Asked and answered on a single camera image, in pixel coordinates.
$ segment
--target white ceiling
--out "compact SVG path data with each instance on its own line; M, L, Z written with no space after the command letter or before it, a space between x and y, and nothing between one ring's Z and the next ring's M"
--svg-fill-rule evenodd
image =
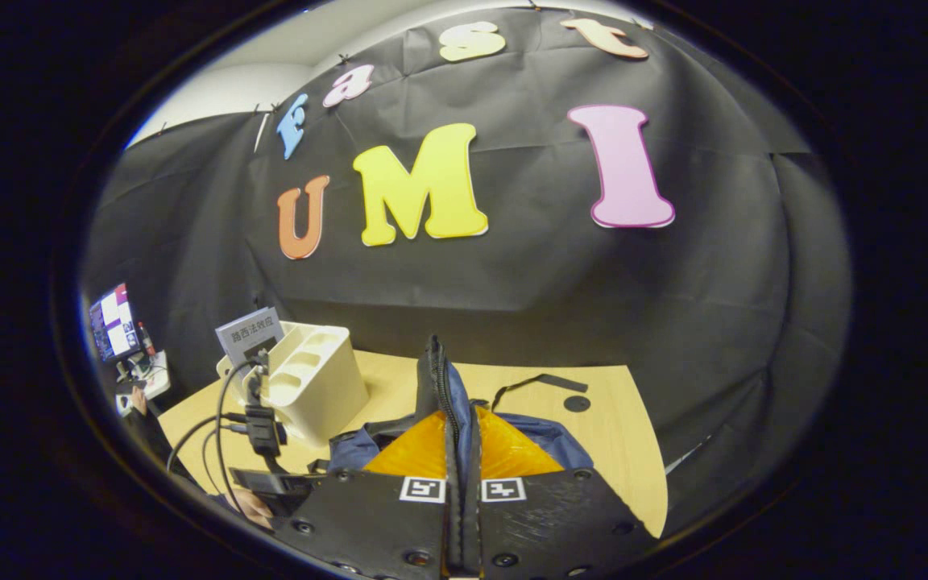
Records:
M313 10L297 12L262 32L241 47L221 56L206 70L262 62L292 63L313 67L334 54L369 27L436 0L335 0ZM467 6L467 0L453 2Z
M541 6L577 8L620 19L635 16L631 8L611 0L539 0ZM325 67L338 62L336 52L358 52L375 41L375 33L391 35L419 23L479 8L530 6L528 0L331 0L258 34L227 55L210 63L206 71L258 63L284 63Z

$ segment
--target foam letter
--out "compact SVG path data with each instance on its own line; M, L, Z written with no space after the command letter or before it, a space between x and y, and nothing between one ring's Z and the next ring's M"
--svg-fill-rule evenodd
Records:
M325 100L321 102L325 107L337 106L338 103L346 99L357 98L364 94L364 91L371 87L371 73L375 66L365 64L350 70L342 77L336 78L333 82L331 92L325 95Z
M281 118L277 124L277 132L281 135L281 143L284 143L284 158L291 157L292 151L296 150L299 139L303 139L303 130L299 125L303 124L306 119L306 113L303 113L303 103L306 103L306 93L296 97L292 106L288 107L288 112Z
M508 45L504 37L494 34L497 28L491 22L462 23L448 28L439 35L442 49L439 55L449 62L492 55Z
M328 186L329 180L328 176L317 176L306 184L306 195L309 195L309 219L303 238L296 236L296 201L299 199L299 188L290 188L277 198L277 242L281 245L281 253L288 259L302 260L309 257L321 242L321 215L324 213L325 187Z
M578 32L582 33L582 36L586 37L589 44L600 48L601 51L610 52L612 55L628 56L630 59L645 59L649 56L644 49L630 47L629 44L618 40L616 37L625 36L625 33L621 30L604 26L602 23L596 22L595 19L570 19L562 22L561 26L577 29Z
M474 125L466 122L432 129L410 173L389 147L357 155L353 169L364 183L364 245L382 246L396 239L396 228L386 222L387 207L403 234L415 238L426 199L431 200L432 212L425 231L432 238L485 234L489 220L475 205L468 168L468 143L474 137Z
M675 208L658 193L654 169L640 128L641 110L626 106L579 106L568 111L572 122L586 128L600 170L600 201L593 221L604 227L663 227L675 219Z

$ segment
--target computer monitor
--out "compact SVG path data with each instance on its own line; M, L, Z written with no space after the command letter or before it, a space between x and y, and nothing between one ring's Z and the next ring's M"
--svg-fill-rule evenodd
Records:
M119 360L143 349L139 340L128 286L121 284L92 304L88 311L92 335L99 357L104 363Z

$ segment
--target book cover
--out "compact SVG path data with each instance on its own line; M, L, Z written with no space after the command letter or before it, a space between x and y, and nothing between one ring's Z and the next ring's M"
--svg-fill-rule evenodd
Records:
M245 363L248 357L262 348L270 351L282 337L284 331L281 330L277 311L273 307L258 309L257 312L248 313L217 328L217 339L221 341L221 347L231 360L232 367ZM244 367L238 372L239 378L246 378L248 372L250 368Z

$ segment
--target yellow letter m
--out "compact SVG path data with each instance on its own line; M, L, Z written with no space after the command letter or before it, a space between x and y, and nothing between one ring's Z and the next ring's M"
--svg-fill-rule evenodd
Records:
M474 126L455 122L432 129L420 144L413 172L389 147L369 148L354 159L353 169L364 183L364 217L367 226L360 238L365 246L382 246L396 239L396 228L386 221L386 208L408 238L417 235L426 199L431 214L425 231L432 238L464 238L489 229L486 214L479 212L471 190L468 143Z

